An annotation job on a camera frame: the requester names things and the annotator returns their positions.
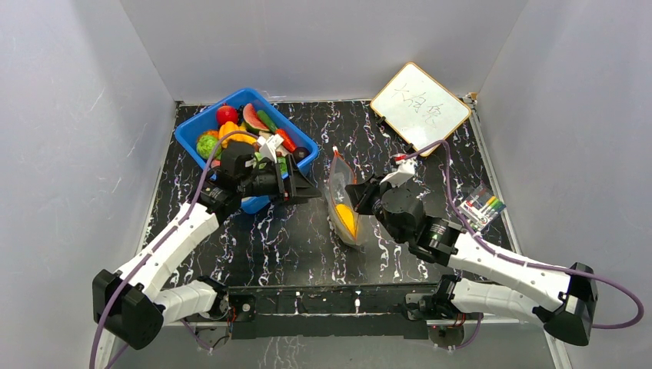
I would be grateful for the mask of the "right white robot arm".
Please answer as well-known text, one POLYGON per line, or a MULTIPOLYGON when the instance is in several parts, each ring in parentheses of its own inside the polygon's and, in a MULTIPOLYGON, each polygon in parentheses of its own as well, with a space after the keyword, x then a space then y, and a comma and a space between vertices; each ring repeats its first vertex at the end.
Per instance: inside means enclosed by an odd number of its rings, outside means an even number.
POLYGON ((597 305, 591 267, 580 262, 569 268, 541 264, 500 247, 481 245, 481 238, 461 225, 426 214, 423 201, 408 189, 394 188, 376 177, 348 184, 345 191, 358 214, 374 216, 396 243, 406 244, 417 258, 493 282, 484 287, 463 278, 446 282, 433 297, 439 316, 503 315, 539 324, 565 343, 588 345, 597 305))

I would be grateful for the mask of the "yellow toy mango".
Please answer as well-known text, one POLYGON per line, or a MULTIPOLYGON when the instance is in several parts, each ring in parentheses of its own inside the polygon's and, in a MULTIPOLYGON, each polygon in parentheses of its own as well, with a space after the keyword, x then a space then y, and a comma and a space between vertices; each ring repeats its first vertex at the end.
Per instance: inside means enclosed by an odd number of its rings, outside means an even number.
POLYGON ((335 214, 340 222, 342 234, 356 240, 358 236, 358 215, 346 204, 337 204, 335 214))

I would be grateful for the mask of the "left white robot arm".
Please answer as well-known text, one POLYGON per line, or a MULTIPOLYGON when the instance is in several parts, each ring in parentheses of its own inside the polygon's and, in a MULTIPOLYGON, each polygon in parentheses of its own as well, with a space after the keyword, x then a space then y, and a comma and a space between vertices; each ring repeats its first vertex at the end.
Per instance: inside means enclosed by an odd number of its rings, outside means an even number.
POLYGON ((303 204, 321 192, 292 155, 285 163, 257 157, 242 142, 230 144, 219 166, 203 172, 192 201, 153 242, 117 271, 102 270, 92 282, 95 321, 135 350, 147 347, 167 324, 195 314, 228 316, 228 289, 210 277, 179 288, 165 282, 184 259, 241 208, 243 198, 266 197, 276 204, 303 204))

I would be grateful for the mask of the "green toy lettuce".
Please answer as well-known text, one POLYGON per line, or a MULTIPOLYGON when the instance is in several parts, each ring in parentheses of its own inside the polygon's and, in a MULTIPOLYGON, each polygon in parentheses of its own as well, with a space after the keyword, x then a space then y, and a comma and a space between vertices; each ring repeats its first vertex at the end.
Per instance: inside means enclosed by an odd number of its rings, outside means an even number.
POLYGON ((274 171, 278 165, 282 175, 288 173, 288 166, 285 157, 277 156, 276 162, 273 162, 270 158, 266 158, 260 152, 255 152, 254 155, 260 171, 274 171))

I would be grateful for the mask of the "clear zip top bag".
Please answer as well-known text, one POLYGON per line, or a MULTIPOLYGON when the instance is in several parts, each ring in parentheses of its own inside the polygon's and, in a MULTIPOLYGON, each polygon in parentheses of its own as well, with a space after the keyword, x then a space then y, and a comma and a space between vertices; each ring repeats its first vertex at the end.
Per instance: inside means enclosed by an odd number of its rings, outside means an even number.
POLYGON ((371 217, 354 211, 353 203, 345 191, 347 185, 355 185, 357 175, 333 146, 328 180, 325 187, 325 199, 332 228, 341 242, 350 248, 360 250, 373 235, 371 217))

